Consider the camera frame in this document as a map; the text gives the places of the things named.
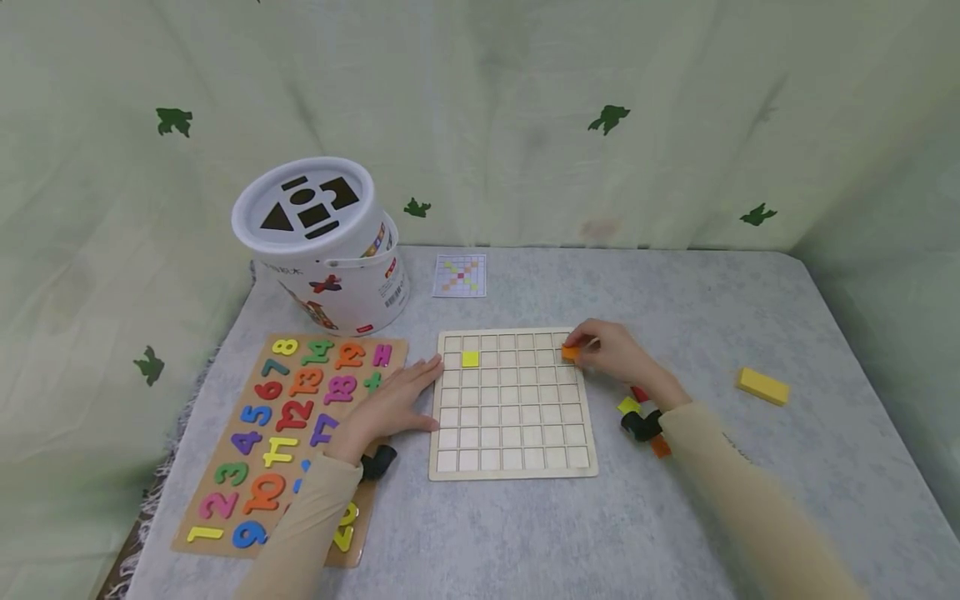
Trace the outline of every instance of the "yellow block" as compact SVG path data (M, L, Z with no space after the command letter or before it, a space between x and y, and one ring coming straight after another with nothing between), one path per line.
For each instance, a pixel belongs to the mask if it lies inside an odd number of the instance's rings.
M740 370L736 378L736 387L777 406L786 404L790 394L790 386L787 384L746 367Z
M464 352L460 355L460 365L461 367L479 367L480 366L480 352Z
M617 404L616 410L620 411L621 415L626 415L627 413L640 413L640 403L634 400L631 397L623 398L623 401Z

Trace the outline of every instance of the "beige sleeve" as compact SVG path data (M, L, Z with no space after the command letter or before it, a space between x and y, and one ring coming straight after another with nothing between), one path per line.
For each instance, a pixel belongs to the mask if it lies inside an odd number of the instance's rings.
M317 597L326 553L363 469L317 453L297 499L234 592L236 600L300 600Z
M743 549L771 598L865 598L816 524L752 465L703 404L660 417L673 456Z

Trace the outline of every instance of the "number puzzle board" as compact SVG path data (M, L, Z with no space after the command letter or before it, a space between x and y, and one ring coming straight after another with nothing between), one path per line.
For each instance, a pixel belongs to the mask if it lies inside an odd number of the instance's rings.
M433 481L592 477L584 377L560 346L570 328L445 331L430 434Z
M388 375L403 340L274 335L264 345L172 549L253 558L296 498L309 459L330 432ZM372 455L377 440L367 448ZM341 520L327 566L360 562L376 484L360 484Z

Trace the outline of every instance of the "orange block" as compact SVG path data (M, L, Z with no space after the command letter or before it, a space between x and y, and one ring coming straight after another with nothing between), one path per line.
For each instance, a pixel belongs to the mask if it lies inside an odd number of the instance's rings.
M673 454L673 452L670 450L670 446L667 445L666 440L663 438L663 434L660 434L651 440L650 447L654 449L654 454L657 455L657 458L663 458L664 456L670 456Z

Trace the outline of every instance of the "number 8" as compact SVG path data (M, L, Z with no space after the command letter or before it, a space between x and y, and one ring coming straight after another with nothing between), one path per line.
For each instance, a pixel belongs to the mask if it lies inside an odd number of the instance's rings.
M283 354L284 356L290 356L297 351L297 348L300 347L300 344L297 343L297 340L277 340L274 342L274 347L272 350L274 354Z

